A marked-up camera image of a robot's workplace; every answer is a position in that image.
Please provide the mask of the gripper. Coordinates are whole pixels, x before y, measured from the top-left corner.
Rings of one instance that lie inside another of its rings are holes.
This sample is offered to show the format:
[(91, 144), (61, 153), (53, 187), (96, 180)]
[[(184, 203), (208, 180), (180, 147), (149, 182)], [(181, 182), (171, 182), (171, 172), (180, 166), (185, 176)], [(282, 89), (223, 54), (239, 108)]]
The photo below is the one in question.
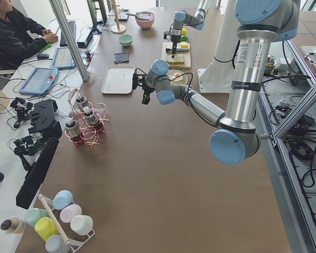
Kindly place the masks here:
[(135, 90), (138, 86), (140, 86), (144, 90), (144, 97), (149, 97), (151, 93), (154, 92), (154, 89), (149, 87), (146, 84), (146, 74), (137, 74), (133, 73), (132, 76), (132, 90)]
[(171, 39), (171, 42), (173, 44), (177, 44), (180, 42), (182, 35), (182, 29), (181, 28), (171, 28), (169, 31), (164, 32), (164, 39), (167, 39), (169, 36)]

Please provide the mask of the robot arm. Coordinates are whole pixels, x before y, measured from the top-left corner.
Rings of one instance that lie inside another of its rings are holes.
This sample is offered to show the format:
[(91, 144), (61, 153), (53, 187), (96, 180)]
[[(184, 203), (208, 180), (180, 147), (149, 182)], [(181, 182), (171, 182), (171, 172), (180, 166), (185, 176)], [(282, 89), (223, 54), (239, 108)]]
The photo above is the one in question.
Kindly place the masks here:
[(173, 47), (177, 47), (182, 36), (183, 26), (190, 26), (196, 30), (202, 30), (205, 24), (206, 14), (212, 1), (202, 0), (199, 2), (194, 15), (189, 14), (186, 10), (179, 10), (174, 13), (174, 20), (169, 31), (164, 32), (164, 39), (170, 37)]
[(260, 147), (253, 117), (270, 45), (296, 36), (299, 12), (299, 1), (235, 2), (240, 44), (226, 110), (188, 85), (173, 84), (167, 74), (169, 66), (162, 59), (155, 60), (148, 72), (134, 73), (132, 87), (143, 89), (143, 104), (149, 103), (152, 92), (163, 105), (182, 100), (216, 128), (209, 141), (213, 156), (225, 164), (240, 163)]

